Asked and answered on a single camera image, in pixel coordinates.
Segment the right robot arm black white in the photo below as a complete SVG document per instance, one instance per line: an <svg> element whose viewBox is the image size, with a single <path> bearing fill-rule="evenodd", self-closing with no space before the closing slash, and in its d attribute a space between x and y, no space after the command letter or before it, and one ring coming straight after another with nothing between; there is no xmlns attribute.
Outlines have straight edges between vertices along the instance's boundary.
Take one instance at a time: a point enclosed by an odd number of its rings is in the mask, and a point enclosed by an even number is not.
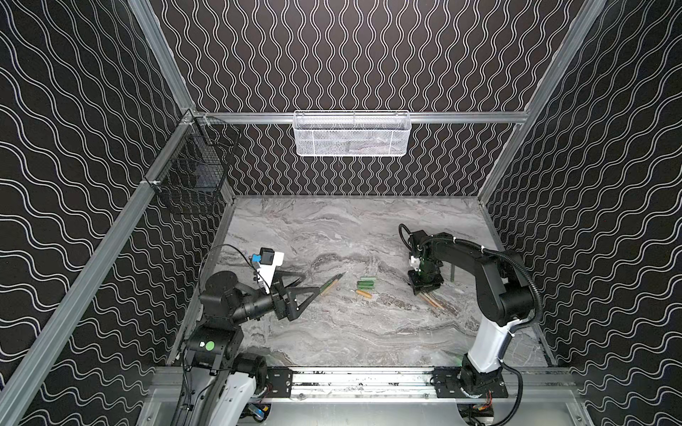
<svg viewBox="0 0 682 426"><path fill-rule="evenodd" d="M400 225L399 236L410 252L408 276L414 294L439 289L444 264L474 277L482 320L474 344L461 361L458 381L469 397L492 392L502 381L504 355L513 335L533 326L543 313L530 272L511 251L492 250L451 234L410 232Z"/></svg>

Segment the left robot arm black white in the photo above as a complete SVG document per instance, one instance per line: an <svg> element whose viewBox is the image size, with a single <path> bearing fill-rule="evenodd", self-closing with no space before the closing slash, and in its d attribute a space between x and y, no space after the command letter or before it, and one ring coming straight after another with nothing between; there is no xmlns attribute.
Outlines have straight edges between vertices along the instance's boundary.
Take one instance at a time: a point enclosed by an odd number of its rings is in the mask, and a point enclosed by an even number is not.
<svg viewBox="0 0 682 426"><path fill-rule="evenodd" d="M284 381L268 372L266 359L241 351L243 324L268 314L296 321L321 293L305 287L302 273L276 273L270 291L254 289L231 271L214 273L199 296L202 315L180 355L182 385L173 425L236 425L250 419L264 422L271 413L266 399L282 390Z"/></svg>

